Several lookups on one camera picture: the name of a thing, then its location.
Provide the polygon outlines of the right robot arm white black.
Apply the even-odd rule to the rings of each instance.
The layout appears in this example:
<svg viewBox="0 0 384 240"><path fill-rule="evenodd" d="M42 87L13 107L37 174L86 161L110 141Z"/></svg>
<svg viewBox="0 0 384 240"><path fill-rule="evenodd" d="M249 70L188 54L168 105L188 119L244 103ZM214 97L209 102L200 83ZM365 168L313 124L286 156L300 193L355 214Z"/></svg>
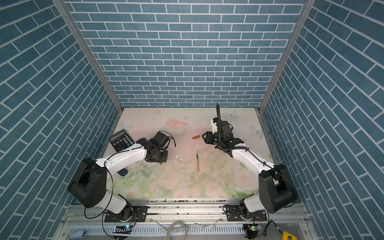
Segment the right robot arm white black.
<svg viewBox="0 0 384 240"><path fill-rule="evenodd" d="M219 133L206 132L202 138L206 144L214 145L258 176L259 192L242 199L239 204L240 214L245 220L255 217L259 211L273 214L298 200L297 189L285 165L275 165L261 158L232 134L222 137Z"/></svg>

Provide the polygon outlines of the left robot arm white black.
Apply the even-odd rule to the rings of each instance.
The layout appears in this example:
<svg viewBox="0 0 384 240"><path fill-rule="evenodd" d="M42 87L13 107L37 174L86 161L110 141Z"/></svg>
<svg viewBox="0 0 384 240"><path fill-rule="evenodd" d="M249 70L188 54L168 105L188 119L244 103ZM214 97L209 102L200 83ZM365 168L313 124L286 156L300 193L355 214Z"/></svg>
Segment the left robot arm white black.
<svg viewBox="0 0 384 240"><path fill-rule="evenodd" d="M120 131L109 139L116 146L116 153L93 160L83 159L68 184L68 191L86 208L98 207L103 212L117 218L119 222L130 221L134 217L131 203L116 194L114 188L107 188L107 181L114 174L125 176L126 167L138 161L165 163L168 147L175 138L168 132L159 131L151 139L141 138L133 142L125 131Z"/></svg>

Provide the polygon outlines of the tan pen middle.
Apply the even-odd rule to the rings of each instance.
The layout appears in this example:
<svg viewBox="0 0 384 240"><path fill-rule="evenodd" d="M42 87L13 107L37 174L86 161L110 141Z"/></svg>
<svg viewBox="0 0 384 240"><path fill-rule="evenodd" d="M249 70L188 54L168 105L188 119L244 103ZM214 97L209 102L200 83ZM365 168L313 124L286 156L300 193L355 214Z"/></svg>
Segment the tan pen middle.
<svg viewBox="0 0 384 240"><path fill-rule="evenodd" d="M196 153L196 163L197 163L197 171L200 171L200 162L199 162L199 154Z"/></svg>

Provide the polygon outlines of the blue stapler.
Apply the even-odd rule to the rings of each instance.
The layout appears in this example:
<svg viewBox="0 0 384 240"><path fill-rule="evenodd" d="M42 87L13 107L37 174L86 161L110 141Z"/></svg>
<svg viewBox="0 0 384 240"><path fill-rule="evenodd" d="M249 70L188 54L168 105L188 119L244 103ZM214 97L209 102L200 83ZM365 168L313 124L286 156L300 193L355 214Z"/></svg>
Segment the blue stapler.
<svg viewBox="0 0 384 240"><path fill-rule="evenodd" d="M118 171L118 174L119 174L120 176L126 176L127 173L128 173L128 170L127 170L127 169L122 169L122 170Z"/></svg>

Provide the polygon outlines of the black desk calculator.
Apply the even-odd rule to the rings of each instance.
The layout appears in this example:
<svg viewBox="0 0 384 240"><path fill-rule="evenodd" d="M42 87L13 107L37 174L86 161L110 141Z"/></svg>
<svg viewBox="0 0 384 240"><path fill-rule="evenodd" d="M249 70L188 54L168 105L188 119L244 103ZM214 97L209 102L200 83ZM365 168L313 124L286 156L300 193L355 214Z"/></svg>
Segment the black desk calculator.
<svg viewBox="0 0 384 240"><path fill-rule="evenodd" d="M121 130L108 138L109 143L115 149L116 152L128 149L134 144L132 138L125 130Z"/></svg>

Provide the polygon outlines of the light blue computer mouse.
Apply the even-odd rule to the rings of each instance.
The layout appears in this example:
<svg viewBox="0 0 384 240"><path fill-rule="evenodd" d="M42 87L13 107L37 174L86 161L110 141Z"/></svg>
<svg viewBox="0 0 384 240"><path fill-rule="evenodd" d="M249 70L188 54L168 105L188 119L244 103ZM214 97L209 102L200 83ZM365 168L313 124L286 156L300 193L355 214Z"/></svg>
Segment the light blue computer mouse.
<svg viewBox="0 0 384 240"><path fill-rule="evenodd" d="M79 230L69 235L70 240L78 240L87 236L87 230Z"/></svg>

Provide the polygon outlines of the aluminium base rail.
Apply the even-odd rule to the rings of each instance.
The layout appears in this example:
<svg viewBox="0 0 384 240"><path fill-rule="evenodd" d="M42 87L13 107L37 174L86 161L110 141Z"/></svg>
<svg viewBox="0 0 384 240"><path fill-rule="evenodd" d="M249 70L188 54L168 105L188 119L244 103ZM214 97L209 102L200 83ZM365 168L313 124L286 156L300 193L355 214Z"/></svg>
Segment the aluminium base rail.
<svg viewBox="0 0 384 240"><path fill-rule="evenodd" d="M87 236L78 240L102 239L132 240L134 238L177 239L192 238L198 235L235 235L243 239L256 234L263 239L263 231L268 231L268 239L282 238L281 232L288 232L299 240L315 240L309 217L301 204L282 209L275 214L267 211L266 221L228 222L223 205L237 205L233 200L190 200L190 201L134 201L133 206L149 207L145 222L106 223L103 216L85 218L84 207L71 205L57 233L55 240L69 240L69 235L79 230L87 230Z"/></svg>

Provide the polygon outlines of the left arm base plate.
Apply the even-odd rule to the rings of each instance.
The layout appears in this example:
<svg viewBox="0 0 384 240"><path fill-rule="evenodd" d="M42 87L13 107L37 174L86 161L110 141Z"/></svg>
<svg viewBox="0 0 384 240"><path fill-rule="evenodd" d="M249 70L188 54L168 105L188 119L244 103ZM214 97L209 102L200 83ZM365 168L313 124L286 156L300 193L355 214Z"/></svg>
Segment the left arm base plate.
<svg viewBox="0 0 384 240"><path fill-rule="evenodd" d="M124 222L145 222L149 207L147 206L132 206L125 207L119 214L114 214L107 211L104 218L106 223L124 223Z"/></svg>

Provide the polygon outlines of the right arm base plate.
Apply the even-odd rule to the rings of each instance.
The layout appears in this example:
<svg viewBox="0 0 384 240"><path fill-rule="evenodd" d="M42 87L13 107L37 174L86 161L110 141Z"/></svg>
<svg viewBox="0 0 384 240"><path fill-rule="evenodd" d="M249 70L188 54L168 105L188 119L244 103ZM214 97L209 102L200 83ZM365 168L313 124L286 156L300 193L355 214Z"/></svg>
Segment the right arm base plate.
<svg viewBox="0 0 384 240"><path fill-rule="evenodd" d="M228 222L239 222L239 221L266 221L267 213L264 210L249 212L245 207L241 205L223 205L222 209L227 217Z"/></svg>

